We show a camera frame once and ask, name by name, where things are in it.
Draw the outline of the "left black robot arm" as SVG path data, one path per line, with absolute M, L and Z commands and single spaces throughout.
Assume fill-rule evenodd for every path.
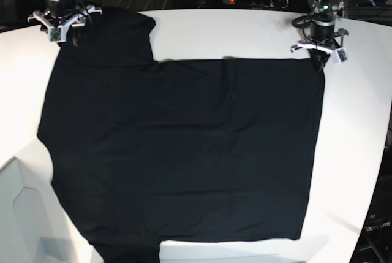
M 322 71 L 329 60 L 341 64 L 348 60 L 344 38 L 349 32 L 336 29 L 336 19 L 344 10 L 342 0 L 309 0 L 311 12 L 292 20 L 292 26 L 302 32 L 303 38 L 290 51 L 306 49 L 313 67 Z

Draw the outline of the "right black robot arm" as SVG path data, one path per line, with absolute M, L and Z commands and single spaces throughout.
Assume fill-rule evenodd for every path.
M 100 7 L 85 4 L 76 0 L 45 0 L 47 8 L 44 11 L 35 10 L 27 21 L 38 21 L 41 31 L 48 36 L 49 42 L 62 44 L 67 41 L 70 28 L 81 28 L 87 22 L 92 22 L 92 14 L 102 14 Z

